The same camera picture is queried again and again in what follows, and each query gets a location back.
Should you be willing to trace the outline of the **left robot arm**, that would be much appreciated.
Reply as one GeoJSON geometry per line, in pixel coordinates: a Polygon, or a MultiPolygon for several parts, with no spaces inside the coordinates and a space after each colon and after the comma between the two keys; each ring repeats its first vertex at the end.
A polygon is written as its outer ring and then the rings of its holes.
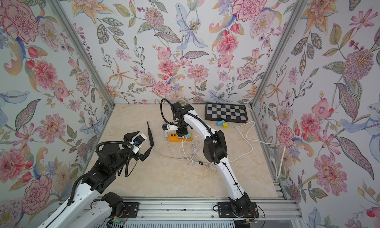
{"type": "Polygon", "coordinates": [[[96,146],[94,166],[73,184],[69,198],[40,226],[42,228],[102,227],[109,217],[126,213],[123,199],[104,191],[122,173],[130,176],[129,163],[146,160],[154,147],[151,130],[147,135],[127,133],[122,141],[101,142],[96,146]]]}

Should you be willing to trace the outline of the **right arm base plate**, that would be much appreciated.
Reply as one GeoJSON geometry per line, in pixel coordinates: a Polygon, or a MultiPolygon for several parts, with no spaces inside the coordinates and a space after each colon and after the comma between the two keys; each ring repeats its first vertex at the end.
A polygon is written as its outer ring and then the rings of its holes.
{"type": "Polygon", "coordinates": [[[259,211],[255,202],[251,202],[247,207],[238,208],[231,202],[218,202],[213,206],[213,210],[218,212],[219,218],[259,218],[259,211]]]}

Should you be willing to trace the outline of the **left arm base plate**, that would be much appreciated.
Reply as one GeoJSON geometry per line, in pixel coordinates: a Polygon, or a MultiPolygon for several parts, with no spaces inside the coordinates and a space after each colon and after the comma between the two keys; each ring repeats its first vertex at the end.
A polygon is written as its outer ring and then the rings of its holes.
{"type": "Polygon", "coordinates": [[[92,208],[99,210],[98,206],[100,206],[100,209],[105,209],[106,213],[109,214],[108,219],[135,219],[138,215],[140,204],[138,202],[123,202],[123,204],[119,203],[111,206],[106,201],[100,201],[92,208]]]}

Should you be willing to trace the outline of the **black electric toothbrush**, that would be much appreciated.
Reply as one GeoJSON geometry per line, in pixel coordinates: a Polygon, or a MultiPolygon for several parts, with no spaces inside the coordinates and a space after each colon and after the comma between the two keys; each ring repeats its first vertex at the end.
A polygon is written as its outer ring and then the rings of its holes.
{"type": "Polygon", "coordinates": [[[154,139],[153,139],[152,131],[150,129],[149,122],[147,121],[146,123],[147,123],[147,133],[148,133],[149,143],[150,143],[150,146],[153,147],[154,139]]]}

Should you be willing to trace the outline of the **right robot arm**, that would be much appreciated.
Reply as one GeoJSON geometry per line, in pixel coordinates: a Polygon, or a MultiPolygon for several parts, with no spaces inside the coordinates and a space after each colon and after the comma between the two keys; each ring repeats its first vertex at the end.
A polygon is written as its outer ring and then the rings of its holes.
{"type": "Polygon", "coordinates": [[[251,206],[251,199],[231,168],[224,133],[209,127],[189,104],[183,106],[179,102],[171,103],[164,98],[160,101],[160,113],[165,122],[163,130],[175,131],[182,137],[188,134],[190,127],[203,139],[203,154],[207,161],[215,166],[224,181],[232,213],[236,217],[242,217],[251,206]]]}

